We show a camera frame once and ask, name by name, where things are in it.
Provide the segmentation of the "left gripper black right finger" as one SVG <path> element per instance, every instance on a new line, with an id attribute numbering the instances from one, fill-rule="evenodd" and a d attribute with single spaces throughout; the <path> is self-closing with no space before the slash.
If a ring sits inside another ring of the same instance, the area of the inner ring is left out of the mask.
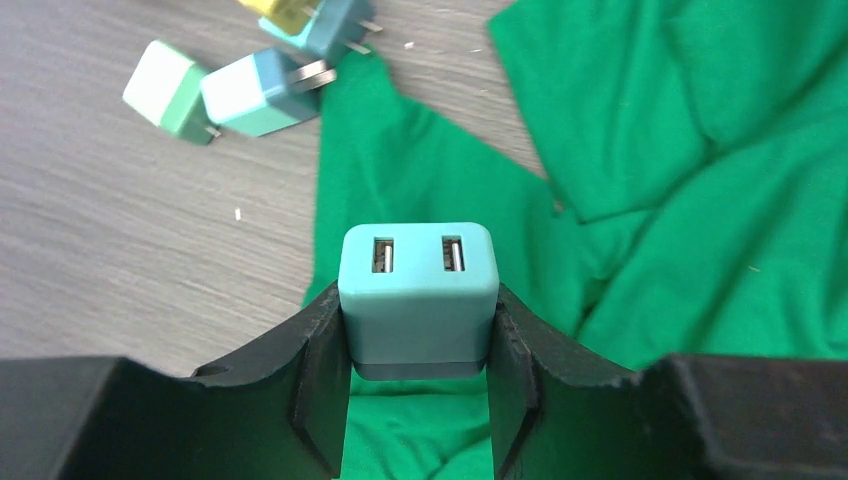
<path id="1" fill-rule="evenodd" d="M 637 371 L 498 295 L 487 364 L 499 479 L 843 479 L 843 361 L 671 354 Z"/>

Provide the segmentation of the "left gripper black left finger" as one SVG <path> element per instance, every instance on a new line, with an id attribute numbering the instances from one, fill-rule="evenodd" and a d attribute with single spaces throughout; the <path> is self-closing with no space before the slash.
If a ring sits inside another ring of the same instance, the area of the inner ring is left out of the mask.
<path id="1" fill-rule="evenodd" d="M 339 293 L 178 378 L 121 356 L 5 359 L 5 479 L 333 479 L 351 360 Z"/>

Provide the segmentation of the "teal plug adapter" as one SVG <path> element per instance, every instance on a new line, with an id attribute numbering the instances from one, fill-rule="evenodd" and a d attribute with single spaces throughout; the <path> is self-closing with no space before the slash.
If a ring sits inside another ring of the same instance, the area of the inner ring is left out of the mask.
<path id="1" fill-rule="evenodd" d="M 461 379 L 483 370 L 500 279 L 482 225 L 357 225 L 343 239 L 337 286 L 363 379 Z"/>
<path id="2" fill-rule="evenodd" d="M 319 115 L 319 89 L 337 79 L 324 60 L 300 64 L 271 47 L 206 75 L 200 83 L 209 119 L 261 137 Z"/>
<path id="3" fill-rule="evenodd" d="M 369 54 L 365 37 L 381 32 L 370 1 L 321 1 L 297 34 L 285 33 L 270 20 L 260 18 L 259 27 L 301 60 L 324 60 L 337 66 L 350 52 Z"/>

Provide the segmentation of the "light green plug adapter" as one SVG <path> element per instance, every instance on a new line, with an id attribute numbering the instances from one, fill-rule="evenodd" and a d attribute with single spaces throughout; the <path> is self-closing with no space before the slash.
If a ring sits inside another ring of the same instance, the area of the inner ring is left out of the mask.
<path id="1" fill-rule="evenodd" d="M 208 117 L 201 81 L 210 69 L 162 40 L 145 48 L 122 94 L 122 100 L 148 122 L 172 137 L 207 145 L 219 137 Z"/>

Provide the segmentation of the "yellow plug adapter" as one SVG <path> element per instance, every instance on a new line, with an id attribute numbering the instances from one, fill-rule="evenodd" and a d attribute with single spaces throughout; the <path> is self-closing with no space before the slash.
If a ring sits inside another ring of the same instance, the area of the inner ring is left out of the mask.
<path id="1" fill-rule="evenodd" d="M 320 0 L 239 0 L 239 3 L 289 35 L 298 34 L 317 11 Z"/>

